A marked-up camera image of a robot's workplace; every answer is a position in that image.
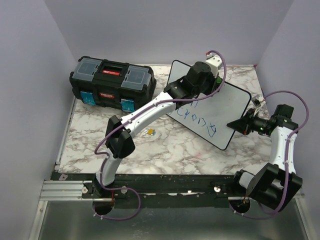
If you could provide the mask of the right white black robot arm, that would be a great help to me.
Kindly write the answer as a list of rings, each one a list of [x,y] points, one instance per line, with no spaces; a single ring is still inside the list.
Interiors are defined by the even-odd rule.
[[[230,183],[234,195],[241,196],[246,192],[249,198],[270,209],[281,206],[279,211],[282,211],[302,187],[303,180],[296,175],[293,161],[297,134],[289,137],[299,127],[291,120],[293,111],[292,106],[280,104],[270,119],[263,119],[251,108],[243,117],[226,125],[243,135],[257,132],[271,139],[269,162],[257,174],[240,170],[234,175]]]

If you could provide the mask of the green black whiteboard eraser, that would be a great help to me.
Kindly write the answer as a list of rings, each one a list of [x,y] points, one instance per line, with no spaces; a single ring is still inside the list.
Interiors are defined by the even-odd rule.
[[[221,82],[222,82],[222,79],[218,76],[218,77],[216,78],[216,83],[219,85],[219,84],[221,84]]]

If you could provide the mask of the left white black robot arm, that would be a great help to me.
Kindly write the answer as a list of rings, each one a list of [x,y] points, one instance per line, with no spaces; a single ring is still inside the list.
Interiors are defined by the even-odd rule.
[[[94,149],[95,155],[105,158],[96,172],[97,182],[93,191],[101,198],[107,197],[121,161],[133,153],[133,139],[149,124],[180,107],[205,100],[215,95],[225,82],[219,69],[226,68],[222,59],[197,61],[187,74],[170,82],[152,101],[138,110],[122,117],[112,116],[108,120],[105,137]]]

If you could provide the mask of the white dry-erase whiteboard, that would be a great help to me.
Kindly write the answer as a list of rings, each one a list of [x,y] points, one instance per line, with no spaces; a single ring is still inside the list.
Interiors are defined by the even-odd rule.
[[[213,97],[181,106],[168,116],[224,151],[235,133],[227,124],[244,115],[251,98],[248,91],[225,82]]]

